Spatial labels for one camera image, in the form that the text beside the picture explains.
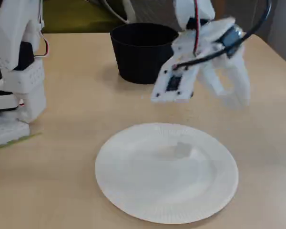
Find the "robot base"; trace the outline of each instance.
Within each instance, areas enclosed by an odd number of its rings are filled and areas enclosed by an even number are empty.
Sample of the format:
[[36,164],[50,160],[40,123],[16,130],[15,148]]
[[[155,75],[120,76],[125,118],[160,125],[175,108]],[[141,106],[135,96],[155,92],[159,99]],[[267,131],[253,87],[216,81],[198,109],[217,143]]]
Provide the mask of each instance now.
[[20,122],[18,120],[11,120],[7,122],[6,120],[0,119],[0,146],[29,135],[29,124]]

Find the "white paper plate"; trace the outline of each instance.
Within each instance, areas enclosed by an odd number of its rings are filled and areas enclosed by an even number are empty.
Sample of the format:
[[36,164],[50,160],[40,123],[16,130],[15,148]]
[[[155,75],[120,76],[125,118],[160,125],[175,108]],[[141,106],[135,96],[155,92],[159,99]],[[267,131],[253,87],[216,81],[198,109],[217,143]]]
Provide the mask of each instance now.
[[[178,142],[192,151],[177,152]],[[191,127],[143,124],[110,138],[95,163],[104,195],[127,214],[155,223],[184,224],[222,210],[233,198],[238,169],[216,139]]]

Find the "black cup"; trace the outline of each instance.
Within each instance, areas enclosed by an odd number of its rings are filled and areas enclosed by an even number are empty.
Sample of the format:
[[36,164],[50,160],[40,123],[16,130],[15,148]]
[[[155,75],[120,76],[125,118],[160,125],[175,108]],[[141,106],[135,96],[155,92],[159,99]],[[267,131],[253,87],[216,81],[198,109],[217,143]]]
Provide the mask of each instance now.
[[152,84],[172,57],[171,45],[178,32],[163,25],[133,23],[114,29],[110,35],[121,77],[132,83]]

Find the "red wire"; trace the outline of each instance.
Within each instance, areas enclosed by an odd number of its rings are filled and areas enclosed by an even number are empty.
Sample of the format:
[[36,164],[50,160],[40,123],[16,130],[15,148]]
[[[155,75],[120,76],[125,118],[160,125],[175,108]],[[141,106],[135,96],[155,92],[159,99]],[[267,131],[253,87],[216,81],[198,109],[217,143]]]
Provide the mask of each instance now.
[[198,0],[194,0],[195,3],[195,17],[196,17],[196,39],[195,39],[195,46],[194,46],[194,54],[196,54],[198,49],[198,43],[199,43],[199,35],[200,35],[200,20],[199,20],[199,13],[198,13]]

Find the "white 3d-printed part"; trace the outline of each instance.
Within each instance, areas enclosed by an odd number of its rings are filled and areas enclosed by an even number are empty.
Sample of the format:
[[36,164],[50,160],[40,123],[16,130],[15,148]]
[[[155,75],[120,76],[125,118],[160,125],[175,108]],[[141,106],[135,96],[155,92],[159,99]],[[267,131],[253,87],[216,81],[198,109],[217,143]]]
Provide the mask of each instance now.
[[20,121],[2,122],[0,120],[0,145],[5,145],[12,140],[29,136],[29,125]]
[[36,58],[34,63],[23,71],[2,72],[2,77],[1,91],[28,94],[44,80],[42,59]]

